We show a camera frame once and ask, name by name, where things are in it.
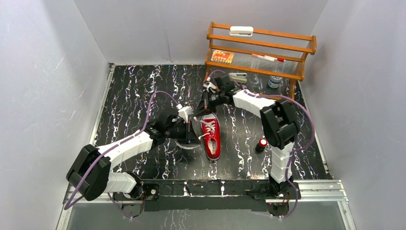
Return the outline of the red canvas sneaker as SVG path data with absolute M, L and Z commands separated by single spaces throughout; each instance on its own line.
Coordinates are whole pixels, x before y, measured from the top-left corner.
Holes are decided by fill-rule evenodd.
M 213 113 L 204 115 L 202 117 L 201 127 L 206 155 L 208 159 L 215 161 L 219 159 L 221 155 L 219 120 Z

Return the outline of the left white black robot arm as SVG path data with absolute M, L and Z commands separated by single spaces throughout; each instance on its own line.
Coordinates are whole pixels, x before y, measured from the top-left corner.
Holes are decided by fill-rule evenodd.
M 112 172 L 120 163 L 150 151 L 174 139 L 183 145 L 199 145 L 190 117 L 191 106 L 180 108 L 177 114 L 161 113 L 158 119 L 147 123 L 144 131 L 108 145 L 84 146 L 66 179 L 87 200 L 92 201 L 103 193 L 123 193 L 130 199 L 139 199 L 145 194 L 143 181 L 130 172 Z

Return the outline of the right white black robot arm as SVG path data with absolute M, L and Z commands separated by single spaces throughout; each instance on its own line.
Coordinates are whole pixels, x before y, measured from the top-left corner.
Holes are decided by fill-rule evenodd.
M 215 82 L 203 83 L 202 97 L 193 116 L 213 115 L 217 106 L 227 104 L 259 117 L 272 153 L 270 185 L 266 192 L 275 198 L 283 198 L 293 186 L 293 146 L 300 131 L 289 98 L 271 100 L 266 95 L 254 94 L 232 82 L 228 76 L 217 77 Z

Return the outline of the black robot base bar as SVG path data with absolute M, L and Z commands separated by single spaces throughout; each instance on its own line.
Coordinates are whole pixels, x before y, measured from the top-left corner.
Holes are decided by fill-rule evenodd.
M 278 184 L 271 179 L 145 179 L 132 194 L 113 193 L 115 201 L 145 205 L 146 211 L 250 209 L 279 214 L 289 212 L 301 197 L 298 183 Z

